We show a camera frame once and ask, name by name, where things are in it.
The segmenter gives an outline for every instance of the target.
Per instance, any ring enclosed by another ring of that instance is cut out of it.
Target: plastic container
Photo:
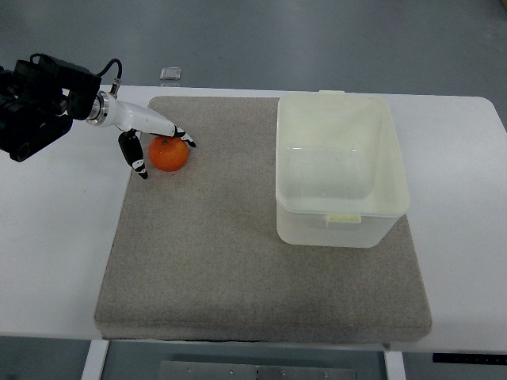
[[[391,111],[381,97],[290,93],[276,130],[276,229],[298,245],[368,248],[409,206]]]

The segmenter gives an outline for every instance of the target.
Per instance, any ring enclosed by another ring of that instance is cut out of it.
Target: metal plate
[[[160,72],[160,79],[178,80],[181,77],[181,67],[164,67]]]
[[[158,380],[356,380],[339,368],[256,366],[253,364],[162,361]]]
[[[160,84],[161,87],[180,87],[180,84],[177,82],[163,82]]]

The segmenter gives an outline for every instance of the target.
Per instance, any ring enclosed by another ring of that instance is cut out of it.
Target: gray carpet pad
[[[278,237],[277,102],[151,101],[197,148],[177,172],[147,162],[148,180],[131,176],[95,314],[105,339],[353,344],[429,332],[405,217],[371,249]]]

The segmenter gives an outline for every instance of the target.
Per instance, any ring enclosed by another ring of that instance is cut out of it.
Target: black cable
[[[105,65],[104,70],[101,71],[100,73],[98,73],[97,76],[101,77],[102,75],[104,75],[105,73],[107,73],[114,63],[116,63],[118,65],[118,75],[116,77],[118,79],[120,79],[122,71],[123,71],[123,68],[122,68],[121,62],[120,62],[120,60],[118,58],[111,59],[109,61],[109,63],[107,65]]]

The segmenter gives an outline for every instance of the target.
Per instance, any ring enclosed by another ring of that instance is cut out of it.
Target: white table
[[[119,99],[146,106],[156,96],[283,94],[124,86]],[[506,353],[505,129],[482,98],[382,97],[402,149],[433,315],[427,337],[391,349]],[[22,164],[0,152],[0,335],[101,339],[93,312],[130,174],[118,134],[74,122]]]

